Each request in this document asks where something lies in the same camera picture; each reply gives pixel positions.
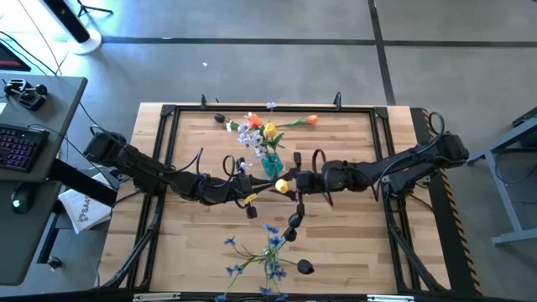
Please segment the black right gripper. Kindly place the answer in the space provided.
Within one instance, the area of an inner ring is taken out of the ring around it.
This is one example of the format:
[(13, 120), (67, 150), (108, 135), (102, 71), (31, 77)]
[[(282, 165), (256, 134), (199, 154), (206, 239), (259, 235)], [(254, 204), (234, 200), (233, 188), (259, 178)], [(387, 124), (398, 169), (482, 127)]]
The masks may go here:
[[(315, 183), (316, 179), (319, 177), (319, 173), (317, 171), (317, 159), (318, 152), (314, 152), (312, 155), (311, 160), (311, 167), (312, 170), (301, 170), (301, 153), (300, 152), (294, 152), (294, 162), (295, 162), (295, 168), (290, 169), (288, 172), (286, 172), (284, 175), (281, 176), (283, 180), (292, 180), (295, 179), (296, 184), (296, 190), (298, 194), (298, 202), (297, 205), (297, 215), (298, 216), (304, 216), (305, 215), (305, 205), (303, 202), (303, 194), (309, 194), (311, 192), (315, 193)], [(288, 190), (285, 195), (289, 197), (291, 200), (296, 200), (296, 193), (294, 190)]]

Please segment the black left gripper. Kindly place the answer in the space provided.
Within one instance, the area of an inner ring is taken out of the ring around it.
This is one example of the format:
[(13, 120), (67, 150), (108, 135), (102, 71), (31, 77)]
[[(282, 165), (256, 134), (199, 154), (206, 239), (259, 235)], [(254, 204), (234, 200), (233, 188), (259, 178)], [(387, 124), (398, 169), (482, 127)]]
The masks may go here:
[[(251, 185), (251, 178), (245, 174), (245, 170), (241, 167), (244, 163), (244, 158), (232, 160), (232, 169), (226, 170), (226, 175), (229, 180), (229, 189), (226, 194), (227, 201), (233, 201), (240, 209), (246, 211), (248, 219), (253, 219), (258, 216), (256, 208), (252, 205), (251, 201), (247, 201), (247, 198), (253, 193), (258, 194), (263, 191), (269, 191), (277, 193), (277, 190), (273, 186), (259, 186), (253, 189)], [(274, 185), (274, 180), (253, 180), (253, 185)]]

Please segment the blue glass vase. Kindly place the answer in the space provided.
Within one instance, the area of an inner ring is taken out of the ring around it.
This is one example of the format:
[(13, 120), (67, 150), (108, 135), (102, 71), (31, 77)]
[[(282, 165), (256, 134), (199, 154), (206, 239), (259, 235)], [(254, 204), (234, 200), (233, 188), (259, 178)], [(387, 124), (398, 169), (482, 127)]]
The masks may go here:
[(261, 160), (265, 174), (273, 180), (283, 171), (283, 163), (277, 154), (266, 154)]

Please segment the white artificial flower spray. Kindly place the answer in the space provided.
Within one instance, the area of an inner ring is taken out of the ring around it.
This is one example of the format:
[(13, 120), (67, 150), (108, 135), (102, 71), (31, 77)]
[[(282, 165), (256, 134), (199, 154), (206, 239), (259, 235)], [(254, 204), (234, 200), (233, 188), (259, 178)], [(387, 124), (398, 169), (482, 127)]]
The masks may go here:
[[(247, 128), (246, 126), (241, 126), (241, 127), (237, 128), (237, 131), (239, 132), (239, 136), (238, 136), (237, 140), (245, 148), (251, 148), (253, 150), (253, 155), (257, 159), (260, 159), (260, 160), (262, 160), (265, 157), (266, 154), (271, 154), (272, 153), (263, 144), (263, 140), (264, 140), (263, 129), (264, 129), (264, 126), (268, 122), (271, 122), (272, 113), (273, 113), (274, 109), (277, 107), (277, 104), (275, 102), (268, 102), (266, 104), (266, 107), (269, 109), (270, 114), (269, 114), (269, 117), (268, 117), (268, 121), (266, 123), (264, 123), (262, 121), (263, 126), (261, 128), (253, 129), (253, 128), (250, 128), (250, 127)], [(251, 113), (253, 113), (253, 112), (249, 112), (245, 116), (245, 118), (247, 119), (247, 122), (248, 122), (249, 115)]]

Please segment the blue artificial flower spray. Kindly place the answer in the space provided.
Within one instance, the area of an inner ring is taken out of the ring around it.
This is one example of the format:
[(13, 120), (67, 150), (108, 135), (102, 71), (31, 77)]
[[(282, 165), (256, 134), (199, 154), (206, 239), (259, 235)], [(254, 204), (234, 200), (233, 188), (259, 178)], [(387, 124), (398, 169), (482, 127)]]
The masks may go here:
[(286, 239), (279, 235), (279, 229), (276, 226), (263, 224), (263, 229), (267, 232), (267, 245), (259, 254), (250, 252), (246, 247), (242, 250), (237, 248), (235, 237), (227, 238), (223, 244), (233, 248), (236, 254), (244, 258), (240, 264), (236, 263), (226, 267), (231, 283), (223, 294), (219, 294), (214, 298), (215, 302), (226, 302), (227, 293), (237, 282), (238, 278), (244, 274), (245, 269), (253, 263), (263, 266), (265, 275), (265, 284), (259, 289), (260, 294), (264, 298), (276, 293), (275, 302), (288, 302), (289, 295), (279, 289), (278, 283), (287, 277), (287, 272), (283, 268), (283, 259), (279, 256), (281, 247), (286, 243)]

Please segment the white printed bag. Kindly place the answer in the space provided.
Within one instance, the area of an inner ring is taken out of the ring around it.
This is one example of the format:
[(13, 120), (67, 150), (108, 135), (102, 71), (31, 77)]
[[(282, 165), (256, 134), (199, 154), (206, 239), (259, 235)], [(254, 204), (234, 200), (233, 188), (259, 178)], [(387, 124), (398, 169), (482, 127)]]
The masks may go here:
[(90, 198), (87, 195), (69, 189), (59, 195), (76, 234), (87, 231), (94, 226), (111, 219), (110, 206)]

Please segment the black desk support beam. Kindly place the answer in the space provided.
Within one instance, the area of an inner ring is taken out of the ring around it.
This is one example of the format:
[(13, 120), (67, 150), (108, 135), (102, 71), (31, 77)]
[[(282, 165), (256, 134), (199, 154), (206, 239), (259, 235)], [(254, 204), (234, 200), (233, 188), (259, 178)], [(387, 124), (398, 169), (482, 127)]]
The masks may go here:
[(49, 171), (49, 179), (57, 180), (63, 185), (106, 206), (112, 206), (116, 201), (117, 192), (115, 190), (59, 159), (53, 162)]

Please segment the black computer mouse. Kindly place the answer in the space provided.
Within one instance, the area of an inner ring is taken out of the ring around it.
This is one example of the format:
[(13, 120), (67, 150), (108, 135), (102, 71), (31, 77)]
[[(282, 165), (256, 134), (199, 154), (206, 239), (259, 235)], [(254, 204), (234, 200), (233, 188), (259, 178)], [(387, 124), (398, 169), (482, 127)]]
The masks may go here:
[(35, 183), (20, 183), (11, 194), (12, 210), (16, 214), (25, 214), (34, 204)]

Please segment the grey desk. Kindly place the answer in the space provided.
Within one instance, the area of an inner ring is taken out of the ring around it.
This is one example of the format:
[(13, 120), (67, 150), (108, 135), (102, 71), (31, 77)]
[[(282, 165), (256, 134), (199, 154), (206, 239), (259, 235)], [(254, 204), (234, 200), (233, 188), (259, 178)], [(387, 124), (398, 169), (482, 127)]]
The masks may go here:
[[(23, 129), (50, 131), (44, 150), (28, 173), (0, 169), (0, 285), (23, 282), (34, 257), (45, 225), (63, 184), (72, 185), (83, 176), (75, 167), (56, 158), (67, 129), (87, 85), (85, 77), (16, 75), (0, 73), (2, 79), (18, 77), (48, 89), (44, 105), (32, 112), (14, 99), (0, 112), (0, 123)], [(11, 194), (21, 182), (34, 182), (35, 201), (25, 214), (13, 211)]]

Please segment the black backlit keyboard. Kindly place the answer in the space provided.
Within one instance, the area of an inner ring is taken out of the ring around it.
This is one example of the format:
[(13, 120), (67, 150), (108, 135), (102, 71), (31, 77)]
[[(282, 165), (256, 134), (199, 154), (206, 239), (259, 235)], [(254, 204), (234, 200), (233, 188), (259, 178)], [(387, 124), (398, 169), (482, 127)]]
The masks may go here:
[(50, 133), (0, 123), (0, 169), (29, 173)]

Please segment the black clamp device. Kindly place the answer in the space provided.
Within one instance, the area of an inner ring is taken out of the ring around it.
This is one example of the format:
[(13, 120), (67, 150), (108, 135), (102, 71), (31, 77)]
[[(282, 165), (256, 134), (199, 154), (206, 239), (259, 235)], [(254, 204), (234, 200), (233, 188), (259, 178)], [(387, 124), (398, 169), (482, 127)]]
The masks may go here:
[(11, 79), (4, 87), (4, 92), (22, 107), (36, 112), (46, 102), (48, 88), (42, 84), (32, 86), (24, 79)]

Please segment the black red-trimmed panel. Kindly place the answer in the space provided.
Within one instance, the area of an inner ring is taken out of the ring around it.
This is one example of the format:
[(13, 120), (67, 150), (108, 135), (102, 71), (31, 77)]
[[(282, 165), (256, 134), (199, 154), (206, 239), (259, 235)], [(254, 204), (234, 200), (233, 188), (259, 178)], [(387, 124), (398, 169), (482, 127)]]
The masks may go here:
[(0, 70), (31, 71), (31, 68), (0, 42)]

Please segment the black aluminium table frame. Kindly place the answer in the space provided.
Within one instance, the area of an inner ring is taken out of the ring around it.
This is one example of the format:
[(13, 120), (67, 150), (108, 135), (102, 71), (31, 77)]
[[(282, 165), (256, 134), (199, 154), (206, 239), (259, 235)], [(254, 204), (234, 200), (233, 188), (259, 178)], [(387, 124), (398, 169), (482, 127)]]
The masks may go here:
[[(269, 113), (263, 104), (211, 103), (207, 109), (194, 103), (142, 103), (131, 143), (146, 154), (177, 167), (188, 166), (201, 155), (201, 168), (222, 177), (222, 159), (232, 154), (249, 158), (250, 153), (214, 120), (216, 113), (242, 118), (255, 112)], [(374, 161), (415, 146), (430, 137), (425, 111), (409, 107), (289, 104), (272, 114), (277, 123), (315, 114), (318, 122), (291, 128), (284, 135), (279, 156), (286, 168), (293, 153), (300, 152), (302, 166), (310, 169), (313, 152), (320, 148), (327, 160)], [(364, 294), (395, 294), (417, 291), (425, 281), (391, 237), (386, 211), (371, 190), (361, 193), (336, 192), (329, 205), (320, 195), (304, 198), (305, 218), (294, 242), (283, 245), (281, 257), (292, 262), (310, 261), (315, 272), (304, 275), (284, 263), (287, 277), (279, 289), (292, 300), (357, 300)], [(254, 201), (258, 216), (228, 202), (203, 206), (167, 193), (163, 199), (146, 200), (133, 185), (124, 184), (118, 193), (99, 267), (108, 279), (124, 264), (151, 223), (157, 207), (163, 208), (156, 237), (143, 249), (137, 263), (122, 281), (121, 288), (147, 292), (180, 292), (183, 299), (213, 300), (231, 283), (226, 267), (244, 258), (223, 242), (235, 237), (237, 248), (259, 253), (267, 242), (263, 224), (286, 229), (296, 204), (271, 192)], [(428, 189), (417, 188), (406, 202), (396, 204), (394, 219), (411, 241), (417, 255), (440, 260), (435, 218)], [(231, 299), (253, 297), (264, 286), (263, 268), (250, 264), (227, 293)]]

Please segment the silver metal bracket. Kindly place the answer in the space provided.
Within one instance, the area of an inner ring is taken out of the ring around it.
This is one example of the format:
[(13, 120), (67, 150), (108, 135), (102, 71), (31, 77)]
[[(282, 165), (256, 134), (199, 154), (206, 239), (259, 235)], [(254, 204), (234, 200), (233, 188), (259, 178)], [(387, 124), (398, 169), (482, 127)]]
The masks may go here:
[(168, 302), (181, 299), (180, 292), (138, 293), (132, 302)]
[(391, 294), (368, 294), (367, 302), (415, 302), (413, 296)]

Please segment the black hazard-striped side rail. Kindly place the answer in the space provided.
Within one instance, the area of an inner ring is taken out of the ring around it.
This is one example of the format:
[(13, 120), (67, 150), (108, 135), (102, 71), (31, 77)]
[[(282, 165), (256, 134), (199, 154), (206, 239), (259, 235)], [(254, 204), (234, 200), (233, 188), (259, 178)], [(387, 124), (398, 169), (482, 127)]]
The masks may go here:
[(420, 260), (445, 288), (457, 294), (481, 295), (477, 269), (444, 169), (437, 170), (431, 176), (428, 192), (435, 218), (433, 234), (438, 236), (440, 260), (432, 263), (431, 256), (422, 256)]

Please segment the grey metal stand frame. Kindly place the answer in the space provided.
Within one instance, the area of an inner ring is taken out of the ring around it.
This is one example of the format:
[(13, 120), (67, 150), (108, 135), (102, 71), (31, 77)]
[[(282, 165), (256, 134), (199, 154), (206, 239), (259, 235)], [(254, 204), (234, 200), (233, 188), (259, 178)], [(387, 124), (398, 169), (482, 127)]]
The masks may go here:
[(479, 160), (485, 160), (491, 171), (494, 184), (497, 187), (501, 201), (508, 215), (513, 230), (492, 238), (494, 245), (522, 242), (537, 239), (537, 227), (524, 229), (519, 221), (514, 203), (508, 192), (510, 185), (523, 184), (530, 179), (537, 180), (537, 163), (518, 179), (506, 179), (500, 174), (500, 159), (510, 154), (537, 155), (537, 107), (532, 108), (512, 123), (511, 128), (504, 134), (489, 143), (486, 147), (470, 155), (466, 161), (467, 166), (473, 166)]

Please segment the white pedestal with black column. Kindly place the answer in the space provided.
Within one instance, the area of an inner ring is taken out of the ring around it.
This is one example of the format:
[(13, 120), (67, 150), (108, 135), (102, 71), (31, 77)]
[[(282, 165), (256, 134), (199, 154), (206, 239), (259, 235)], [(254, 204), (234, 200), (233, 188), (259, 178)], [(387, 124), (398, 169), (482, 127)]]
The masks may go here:
[(75, 55), (88, 55), (102, 45), (102, 36), (88, 29), (74, 14), (65, 0), (40, 0), (68, 35), (70, 51)]

